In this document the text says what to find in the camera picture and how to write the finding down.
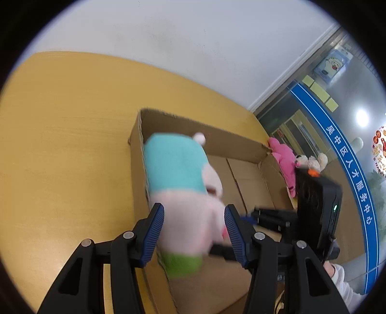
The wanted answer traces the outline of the white sleeved forearm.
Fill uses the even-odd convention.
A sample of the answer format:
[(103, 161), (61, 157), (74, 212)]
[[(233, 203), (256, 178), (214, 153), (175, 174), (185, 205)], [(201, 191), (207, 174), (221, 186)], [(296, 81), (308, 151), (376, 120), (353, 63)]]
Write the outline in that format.
[(356, 293), (351, 288), (348, 282), (345, 281), (345, 270), (339, 264), (326, 261), (323, 266), (345, 302), (349, 313), (354, 313), (367, 295)]

